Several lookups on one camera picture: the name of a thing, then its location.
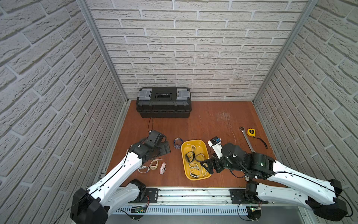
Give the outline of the blue transparent watch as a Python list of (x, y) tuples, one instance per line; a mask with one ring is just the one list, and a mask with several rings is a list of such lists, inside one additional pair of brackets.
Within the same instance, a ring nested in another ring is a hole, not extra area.
[(182, 144), (183, 144), (183, 140), (181, 138), (176, 138), (173, 141), (173, 145), (175, 149), (181, 149)]

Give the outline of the brown leather strap watch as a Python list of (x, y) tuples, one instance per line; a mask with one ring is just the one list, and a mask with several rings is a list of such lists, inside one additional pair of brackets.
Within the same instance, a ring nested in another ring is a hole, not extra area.
[(203, 153), (200, 153), (195, 156), (194, 160), (200, 165), (203, 165), (203, 164), (205, 165), (207, 158)]

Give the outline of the black digital watch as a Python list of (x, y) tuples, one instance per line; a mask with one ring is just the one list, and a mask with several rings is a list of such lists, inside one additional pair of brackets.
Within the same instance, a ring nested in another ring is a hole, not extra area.
[(192, 151), (185, 154), (185, 160), (187, 163), (192, 163), (195, 160), (195, 157), (196, 155)]

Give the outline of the beige strap watch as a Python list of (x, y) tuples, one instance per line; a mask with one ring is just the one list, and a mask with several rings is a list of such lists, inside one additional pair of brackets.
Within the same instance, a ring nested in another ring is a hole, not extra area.
[(189, 163), (188, 166), (191, 172), (193, 172), (194, 170), (200, 171), (200, 168), (196, 163)]

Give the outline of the cream oval face watch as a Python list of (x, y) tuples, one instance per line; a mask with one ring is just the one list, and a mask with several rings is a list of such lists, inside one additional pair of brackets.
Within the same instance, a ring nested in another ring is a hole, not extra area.
[(190, 177), (194, 179), (200, 178), (200, 174), (190, 173)]

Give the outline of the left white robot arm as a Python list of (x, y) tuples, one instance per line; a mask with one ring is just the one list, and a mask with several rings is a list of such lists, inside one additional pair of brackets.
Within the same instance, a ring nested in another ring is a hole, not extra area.
[(132, 144), (124, 158), (105, 177), (73, 195), (70, 218), (74, 224), (104, 224), (108, 217), (129, 202), (149, 202), (146, 185), (134, 179), (119, 187), (148, 161), (171, 152), (164, 134), (150, 130), (147, 138)]

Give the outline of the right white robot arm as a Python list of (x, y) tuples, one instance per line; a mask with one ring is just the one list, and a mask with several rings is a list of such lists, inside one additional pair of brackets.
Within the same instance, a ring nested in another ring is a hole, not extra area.
[(282, 202), (313, 211), (323, 219), (341, 221), (352, 210), (341, 196), (341, 182), (320, 180), (285, 166), (279, 161), (256, 152), (247, 153), (239, 146), (209, 143), (214, 156), (200, 162), (209, 173), (240, 171), (248, 180), (242, 203)]

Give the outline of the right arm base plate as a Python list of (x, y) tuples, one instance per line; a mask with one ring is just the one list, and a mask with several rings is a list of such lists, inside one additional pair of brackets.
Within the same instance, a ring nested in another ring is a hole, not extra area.
[(248, 204), (268, 204), (268, 201), (263, 201), (258, 198), (257, 193), (246, 191), (245, 189), (230, 189), (229, 190), (232, 204), (248, 203)]

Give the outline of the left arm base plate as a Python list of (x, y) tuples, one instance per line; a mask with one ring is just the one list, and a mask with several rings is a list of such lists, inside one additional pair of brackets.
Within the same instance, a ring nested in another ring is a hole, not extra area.
[(140, 191), (138, 197), (130, 203), (157, 203), (158, 188), (147, 188), (145, 191)]

